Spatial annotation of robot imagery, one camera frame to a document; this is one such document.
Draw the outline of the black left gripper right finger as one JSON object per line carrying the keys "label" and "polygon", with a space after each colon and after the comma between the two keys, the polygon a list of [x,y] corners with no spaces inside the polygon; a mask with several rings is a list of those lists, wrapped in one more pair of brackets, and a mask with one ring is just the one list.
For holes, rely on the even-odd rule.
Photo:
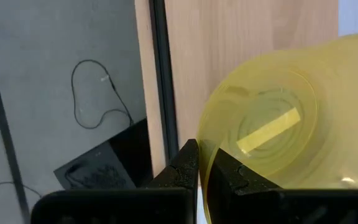
{"label": "black left gripper right finger", "polygon": [[207,189],[212,223],[275,223],[281,220],[278,197],[269,190],[278,185],[219,150]]}

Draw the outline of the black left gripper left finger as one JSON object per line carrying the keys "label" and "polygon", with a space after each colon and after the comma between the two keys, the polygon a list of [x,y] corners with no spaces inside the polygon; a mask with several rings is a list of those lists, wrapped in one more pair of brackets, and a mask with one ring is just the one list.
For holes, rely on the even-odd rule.
{"label": "black left gripper left finger", "polygon": [[147,187],[194,189],[198,186],[198,168],[198,143],[195,139],[189,139],[170,164]]}

